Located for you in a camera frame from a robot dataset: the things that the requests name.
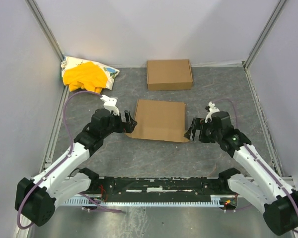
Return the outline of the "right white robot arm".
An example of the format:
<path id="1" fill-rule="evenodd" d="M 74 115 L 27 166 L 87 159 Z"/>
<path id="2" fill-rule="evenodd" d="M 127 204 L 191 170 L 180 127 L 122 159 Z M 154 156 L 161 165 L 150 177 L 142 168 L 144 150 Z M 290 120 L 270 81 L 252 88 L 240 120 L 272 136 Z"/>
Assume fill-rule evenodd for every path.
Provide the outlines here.
<path id="1" fill-rule="evenodd" d="M 184 136 L 194 140 L 196 132 L 200 142 L 217 143 L 253 179 L 249 181 L 234 168 L 226 170 L 222 175 L 228 188 L 257 208 L 274 234 L 298 234 L 298 190 L 268 166 L 249 138 L 234 128 L 229 113 L 209 109 L 206 118 L 192 120 Z"/>

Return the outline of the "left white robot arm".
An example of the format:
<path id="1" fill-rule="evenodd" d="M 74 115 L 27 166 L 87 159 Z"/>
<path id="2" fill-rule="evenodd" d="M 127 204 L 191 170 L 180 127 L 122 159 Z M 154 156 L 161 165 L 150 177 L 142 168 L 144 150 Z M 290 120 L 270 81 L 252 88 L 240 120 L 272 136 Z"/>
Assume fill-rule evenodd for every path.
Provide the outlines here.
<path id="1" fill-rule="evenodd" d="M 42 226 L 53 216 L 55 210 L 74 195 L 89 189 L 98 174 L 89 169 L 77 173 L 72 178 L 67 176 L 82 162 L 89 159 L 112 133 L 132 133 L 137 122 L 129 111 L 114 114 L 108 109 L 97 109 L 88 123 L 70 147 L 46 170 L 31 179 L 23 178 L 17 184 L 15 209 L 17 225 L 23 226 L 20 217 L 24 216 L 31 224 Z"/>

